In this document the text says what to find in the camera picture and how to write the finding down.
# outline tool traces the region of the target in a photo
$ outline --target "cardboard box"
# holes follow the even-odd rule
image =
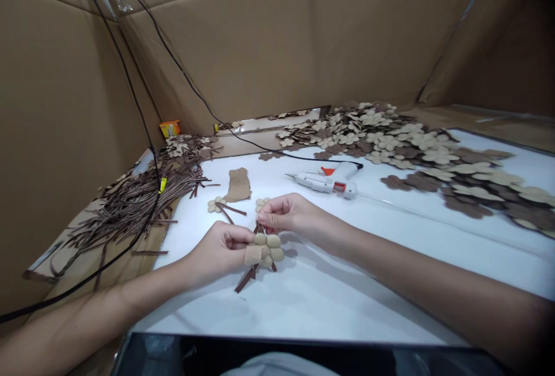
[[[146,11],[136,0],[107,1],[119,21],[110,28],[155,144],[163,143],[163,120],[180,119],[183,131],[211,134],[213,118]],[[178,62],[223,121],[379,99],[428,123],[555,149],[545,0],[145,1]],[[21,273],[99,186],[135,162],[146,140],[117,51],[90,0],[0,4],[7,161],[1,169],[4,178],[17,178],[5,181],[2,206],[2,248],[9,254],[0,266],[4,313],[51,291]],[[477,123],[488,117],[493,121]],[[21,129],[21,120],[33,129]],[[264,135],[272,146],[272,134]],[[226,154],[254,151],[240,143]]]

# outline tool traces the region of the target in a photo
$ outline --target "small orange package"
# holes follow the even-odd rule
[[[179,120],[165,121],[164,123],[160,124],[160,129],[162,129],[162,134],[166,139],[170,136],[177,136],[181,133],[181,129],[179,128]]]

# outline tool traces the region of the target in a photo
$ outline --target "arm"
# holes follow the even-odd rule
[[[547,336],[551,301],[359,230],[298,194],[268,201],[258,221],[362,267],[513,368],[525,366]]]
[[[0,346],[2,374],[66,374],[164,302],[241,266],[253,237],[244,227],[216,222],[184,258],[24,325]]]

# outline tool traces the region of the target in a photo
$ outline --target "orange trigger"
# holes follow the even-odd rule
[[[324,171],[324,174],[326,176],[330,176],[331,174],[333,174],[335,172],[335,169],[324,168],[324,167],[321,167],[321,168],[322,168],[322,171]]]

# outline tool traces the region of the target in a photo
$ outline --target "black cable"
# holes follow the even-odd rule
[[[116,38],[114,37],[112,31],[110,30],[110,27],[109,27],[108,22],[106,20],[106,16],[104,16],[104,14],[102,13],[102,10],[101,10],[100,6],[98,5],[97,0],[92,0],[92,1],[94,2],[95,6],[98,9],[98,12],[102,16],[102,19],[104,20],[104,24],[106,25],[106,28],[108,29],[108,33],[110,33],[110,37],[112,38],[112,41],[114,42],[114,45],[116,46],[117,52],[118,52],[118,54],[121,58],[121,62],[123,63],[125,74],[127,76],[129,86],[131,87],[131,92],[133,93],[133,98],[135,99],[135,105],[137,106],[137,109],[139,110],[140,118],[143,121],[143,126],[145,128],[146,136],[148,137],[149,149],[150,149],[150,151],[152,152],[152,154],[154,156],[154,170],[156,172],[156,178],[157,178],[157,181],[158,181],[158,189],[159,189],[160,188],[160,171],[158,170],[158,162],[156,160],[156,150],[154,148],[154,145],[152,144],[152,140],[150,138],[150,134],[149,134],[149,131],[148,131],[147,126],[146,126],[145,117],[143,115],[142,110],[140,109],[139,101],[137,100],[137,96],[135,95],[135,89],[133,88],[133,84],[131,83],[131,78],[129,76],[129,72],[127,71],[127,66],[125,64],[125,60],[123,59],[123,55],[121,53],[121,50],[120,50],[120,48],[119,48],[119,46],[116,42]],[[42,302],[36,303],[34,305],[30,305],[28,307],[21,308],[21,309],[18,309],[16,311],[8,312],[7,314],[1,315],[0,316],[0,324],[3,324],[7,321],[19,318],[19,317],[27,315],[27,314],[31,314],[35,311],[38,311],[39,309],[46,308],[46,307],[48,307],[52,304],[55,304],[58,301],[61,301],[62,299],[68,297],[69,295],[71,295],[72,293],[74,293],[75,291],[77,291],[78,289],[80,289],[81,287],[83,287],[84,285],[89,283],[90,281],[92,281],[99,274],[101,274],[106,269],[108,269],[111,265],[113,265],[115,262],[117,262],[124,254],[129,252],[129,250],[131,250],[133,248],[133,246],[139,241],[140,236],[145,232],[146,227],[148,226],[148,224],[152,220],[152,217],[154,215],[154,211],[156,210],[156,206],[158,205],[158,200],[159,199],[160,199],[160,194],[156,194],[156,199],[154,200],[154,205],[152,206],[152,209],[150,210],[149,215],[148,215],[143,227],[141,228],[140,232],[137,233],[135,238],[129,243],[129,246],[127,246],[119,255],[117,255],[111,261],[109,261],[104,266],[99,268],[96,272],[93,272],[91,275],[89,275],[88,277],[83,279],[77,285],[75,285],[72,288],[68,289],[67,291],[61,293],[60,295],[55,296],[55,297],[53,297],[51,299],[48,299],[46,301],[42,301]]]
[[[148,15],[150,16],[150,19],[152,20],[152,23],[154,24],[154,28],[156,29],[156,33],[158,33],[158,37],[160,38],[160,40],[162,41],[162,44],[164,45],[164,47],[166,48],[166,51],[168,51],[169,55],[172,57],[173,62],[175,62],[175,64],[177,65],[177,67],[181,70],[181,73],[183,74],[183,76],[185,77],[185,79],[187,80],[187,83],[189,84],[189,86],[191,87],[191,89],[193,90],[193,93],[195,93],[197,95],[198,98],[200,98],[202,100],[202,102],[204,103],[204,105],[206,106],[208,112],[210,113],[210,115],[212,117],[214,117],[214,119],[216,119],[220,124],[225,124],[223,121],[221,121],[218,117],[216,117],[216,115],[212,112],[212,109],[210,108],[210,105],[207,103],[206,99],[204,99],[204,97],[197,91],[197,89],[193,86],[193,83],[191,82],[191,79],[189,78],[189,76],[187,75],[187,73],[185,72],[185,70],[183,69],[183,67],[179,64],[179,62],[177,61],[176,57],[173,55],[172,51],[170,50],[170,48],[168,47],[168,45],[166,44],[166,41],[164,40],[164,37],[162,36],[162,33],[160,33],[160,28],[158,26],[158,23],[156,22],[156,19],[154,18],[154,16],[152,15],[152,13],[150,12],[149,8],[141,1],[141,0],[137,0],[139,2],[139,4],[144,8],[144,10],[146,11],[146,13],[148,13]],[[273,149],[267,149],[263,146],[260,146],[254,142],[251,142],[250,140],[247,139],[243,139],[239,136],[237,136],[235,133],[233,133],[233,131],[231,129],[229,129],[230,133],[235,136],[237,139],[250,143],[251,145],[254,145],[262,150],[265,150],[266,152],[274,152],[274,153],[279,153],[281,155],[284,156],[289,156],[295,159],[301,159],[301,160],[309,160],[309,161],[318,161],[321,162],[320,159],[314,159],[314,158],[305,158],[305,157],[301,157],[301,156],[294,156],[291,154],[287,154],[285,152],[281,152],[279,150],[273,150]],[[357,166],[358,169],[362,169],[362,167],[364,166],[363,164],[359,163],[359,162],[354,162],[354,161],[345,161],[345,160],[329,160],[329,162],[348,162],[348,163],[353,163]]]

